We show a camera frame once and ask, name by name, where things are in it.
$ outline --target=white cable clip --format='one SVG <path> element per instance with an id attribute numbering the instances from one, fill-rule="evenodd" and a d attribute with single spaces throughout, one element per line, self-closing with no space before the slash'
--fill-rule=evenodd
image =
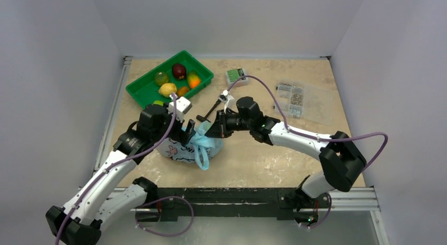
<path id="1" fill-rule="evenodd" d="M 234 97 L 232 97 L 227 90 L 222 91 L 222 94 L 219 96 L 219 100 L 221 102 L 225 102 L 225 105 L 223 106 L 224 113 L 227 113 L 227 108 L 232 107 L 235 102 Z"/>

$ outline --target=black metal base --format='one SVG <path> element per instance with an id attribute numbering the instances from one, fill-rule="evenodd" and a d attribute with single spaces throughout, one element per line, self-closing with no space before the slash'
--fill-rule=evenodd
<path id="1" fill-rule="evenodd" d="M 309 219 L 313 212 L 298 213 L 296 209 L 313 209 L 316 200 L 320 208 L 328 201 L 319 198 L 301 201 L 296 188 L 158 188 L 160 198 L 184 197 L 192 204 L 196 217 L 274 217 L 277 220 Z M 161 214 L 137 212 L 142 221 L 177 221 L 180 216 L 191 216 L 189 207 L 180 200 L 165 200 Z"/>

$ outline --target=cable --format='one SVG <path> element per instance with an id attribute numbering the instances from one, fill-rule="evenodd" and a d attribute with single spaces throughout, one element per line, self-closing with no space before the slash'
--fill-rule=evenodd
<path id="1" fill-rule="evenodd" d="M 161 137 L 161 139 L 157 142 L 157 143 L 155 143 L 154 144 L 154 146 L 152 146 L 151 148 L 149 148 L 149 149 L 147 149 L 147 150 L 145 150 L 145 151 L 143 151 L 143 152 L 141 152 L 141 153 L 139 153 L 139 154 L 136 154 L 136 155 L 133 155 L 133 156 L 128 156 L 128 157 L 126 157 L 126 158 L 124 158 L 123 160 L 120 160 L 120 161 L 118 161 L 118 162 L 116 162 L 116 163 L 114 163 L 114 164 L 112 164 L 112 165 L 110 165 L 108 168 L 106 168 L 105 170 L 104 170 L 104 172 L 101 172 L 86 188 L 85 188 L 85 190 L 84 190 L 84 192 L 82 192 L 81 193 L 81 195 L 79 195 L 79 198 L 76 200 L 76 202 L 74 203 L 74 206 L 72 207 L 72 209 L 68 212 L 68 214 L 65 216 L 65 218 L 64 218 L 64 220 L 62 221 L 62 223 L 61 223 L 61 226 L 59 227 L 59 231 L 57 232 L 57 235 L 56 235 L 56 240 L 55 240 L 55 242 L 54 242 L 54 244 L 55 245 L 59 245 L 59 241 L 61 240 L 61 236 L 62 236 L 62 231 L 64 230 L 64 228 L 65 228 L 65 225 L 67 224 L 67 222 L 68 222 L 68 220 L 70 219 L 70 217 L 71 217 L 71 215 L 73 214 L 73 212 L 74 212 L 74 210 L 75 210 L 75 208 L 77 208 L 78 206 L 79 206 L 79 204 L 82 202 L 82 199 L 84 199 L 84 197 L 87 195 L 87 193 L 96 185 L 96 183 L 98 183 L 98 181 L 99 180 L 101 180 L 101 178 L 104 176 L 104 175 L 106 175 L 110 170 L 112 170 L 115 166 L 117 166 L 117 165 L 120 165 L 120 164 L 122 164 L 122 163 L 124 163 L 124 162 L 126 162 L 126 161 L 129 161 L 129 160 L 132 160 L 132 159 L 134 159 L 134 158 L 138 158 L 138 157 L 141 157 L 141 156 L 143 156 L 143 155 L 147 155 L 147 154 L 149 154 L 150 152 L 152 152 L 156 147 L 158 147 L 160 144 L 161 144 L 161 142 L 163 142 L 165 139 L 166 139 L 166 137 L 168 137 L 168 134 L 169 134 L 169 132 L 171 131 L 171 129 L 172 129 L 172 126 L 174 125 L 174 121 L 176 120 L 176 111 L 177 111 L 177 104 L 176 104 L 176 99 L 177 99 L 177 96 L 174 94 L 174 93 L 172 93 L 171 94 L 171 97 L 172 97 L 172 101 L 174 102 L 174 111 L 173 111 L 173 114 L 172 114 L 172 118 L 171 118 L 171 122 L 169 123 L 169 126 L 168 126 L 168 129 L 166 130 L 166 132 L 164 133 L 164 135 Z"/>
<path id="2" fill-rule="evenodd" d="M 371 160 L 369 162 L 367 162 L 365 168 L 363 169 L 363 171 L 365 171 L 376 159 L 377 157 L 382 153 L 383 149 L 385 148 L 387 142 L 388 142 L 388 135 L 386 133 L 383 132 L 375 132 L 375 133 L 369 133 L 369 134 L 365 134 L 365 135 L 360 135 L 360 136 L 355 136 L 355 137 L 351 137 L 351 138 L 343 138 L 343 139 L 322 139 L 322 138 L 318 138 L 309 134 L 305 134 L 305 133 L 301 133 L 301 132 L 297 132 L 291 128 L 289 128 L 289 125 L 287 124 L 287 119 L 286 116 L 284 115 L 283 111 L 281 110 L 278 101 L 276 100 L 275 96 L 273 95 L 273 93 L 271 92 L 271 90 L 269 89 L 269 87 L 259 78 L 252 76 L 252 75 L 244 75 L 241 76 L 240 78 L 238 78 L 236 81 L 234 81 L 227 89 L 227 91 L 230 91 L 231 88 L 233 88 L 234 84 L 237 83 L 239 80 L 241 80 L 244 77 L 248 77 L 248 78 L 253 78 L 255 80 L 257 80 L 259 83 L 261 83 L 268 91 L 268 93 L 270 94 L 271 98 L 273 99 L 273 101 L 276 104 L 276 107 L 278 107 L 278 111 L 281 114 L 281 116 L 283 117 L 284 120 L 284 125 L 286 127 L 287 130 L 291 131 L 291 133 L 302 136 L 302 137 L 306 137 L 312 140 L 317 140 L 317 141 L 323 141 L 323 142 L 348 142 L 348 141 L 357 141 L 357 140 L 362 140 L 365 138 L 370 138 L 373 136 L 378 136 L 378 135 L 382 135 L 384 137 L 383 143 L 380 146 L 380 148 L 378 149 L 378 151 L 375 153 L 375 155 L 371 158 Z"/>
<path id="3" fill-rule="evenodd" d="M 189 221 L 189 224 L 186 226 L 185 229 L 183 229 L 182 231 L 177 232 L 177 233 L 158 233 L 158 232 L 155 232 L 155 231 L 152 231 L 152 230 L 149 230 L 149 229 L 143 227 L 137 220 L 137 214 L 135 214 L 135 222 L 137 223 L 137 227 L 139 227 L 140 229 L 142 229 L 143 231 L 146 231 L 148 233 L 152 233 L 152 234 L 155 234 L 157 236 L 163 236 L 163 237 L 179 236 L 179 235 L 185 233 L 186 231 L 188 231 L 189 228 L 191 227 L 192 223 L 194 222 L 194 210 L 192 209 L 192 205 L 186 199 L 184 199 L 182 197 L 178 197 L 178 196 L 168 196 L 168 197 L 157 199 L 155 201 L 152 201 L 152 202 L 149 202 L 149 203 L 146 203 L 146 204 L 142 204 L 140 207 L 148 207 L 148 206 L 150 206 L 152 204 L 155 204 L 157 202 L 161 202 L 163 200 L 171 199 L 171 198 L 183 200 L 189 206 L 189 209 L 191 210 L 191 220 Z"/>
<path id="4" fill-rule="evenodd" d="M 331 197 L 331 195 L 329 193 L 327 193 L 327 199 L 329 200 L 329 205 L 327 207 L 326 214 L 315 225 L 309 226 L 308 227 L 309 229 L 316 228 L 317 226 L 321 225 L 323 223 L 323 221 L 325 221 L 326 218 L 329 216 L 329 213 L 331 212 L 331 208 L 332 208 L 332 197 Z"/>

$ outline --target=black tool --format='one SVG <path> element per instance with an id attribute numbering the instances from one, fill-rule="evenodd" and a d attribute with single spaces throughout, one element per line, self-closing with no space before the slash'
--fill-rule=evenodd
<path id="1" fill-rule="evenodd" d="M 196 116 L 196 119 L 200 122 L 204 122 L 204 121 L 209 121 L 208 117 L 209 115 L 211 115 L 211 113 L 217 108 L 217 106 L 220 104 L 220 100 L 217 99 L 217 101 L 215 102 L 215 104 L 212 106 L 211 110 L 208 111 L 207 115 L 205 115 L 205 117 L 202 117 L 200 115 Z"/>

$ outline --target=green plastic tray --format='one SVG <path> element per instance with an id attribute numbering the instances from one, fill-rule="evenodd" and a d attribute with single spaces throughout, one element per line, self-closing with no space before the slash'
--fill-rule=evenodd
<path id="1" fill-rule="evenodd" d="M 182 86 L 188 86 L 188 81 L 177 80 L 172 76 L 172 66 L 176 63 L 180 63 L 186 67 L 186 71 L 190 72 L 195 70 L 197 75 L 200 77 L 202 82 L 199 86 L 188 91 L 184 97 L 189 99 L 196 95 L 199 91 L 203 90 L 207 85 L 211 83 L 211 79 L 214 74 L 209 71 L 205 66 L 203 66 L 199 61 L 197 61 L 191 54 L 183 50 L 178 54 L 174 55 L 167 61 L 158 65 L 153 70 L 149 71 L 142 77 L 135 80 L 133 83 L 126 86 L 127 92 L 135 99 L 135 101 L 144 109 L 148 104 L 152 104 L 155 100 L 160 100 L 165 103 L 171 102 L 170 98 L 162 96 L 158 93 L 160 86 L 156 85 L 154 82 L 154 76 L 160 71 L 164 71 L 169 75 L 169 82 L 174 83 L 177 86 L 177 90 Z"/>

